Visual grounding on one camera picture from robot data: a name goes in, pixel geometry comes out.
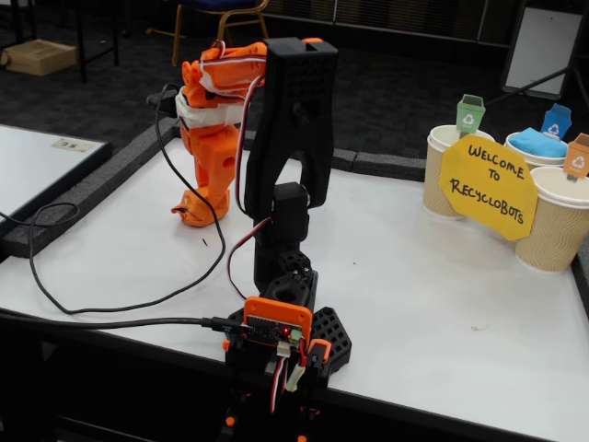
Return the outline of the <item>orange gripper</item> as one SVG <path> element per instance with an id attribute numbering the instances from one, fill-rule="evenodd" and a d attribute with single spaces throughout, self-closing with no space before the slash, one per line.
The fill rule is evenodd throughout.
<path id="1" fill-rule="evenodd" d="M 236 175 L 236 153 L 244 107 L 243 61 L 184 62 L 183 87 L 176 96 L 180 135 L 194 159 L 196 192 L 221 220 L 229 211 L 229 186 Z"/>

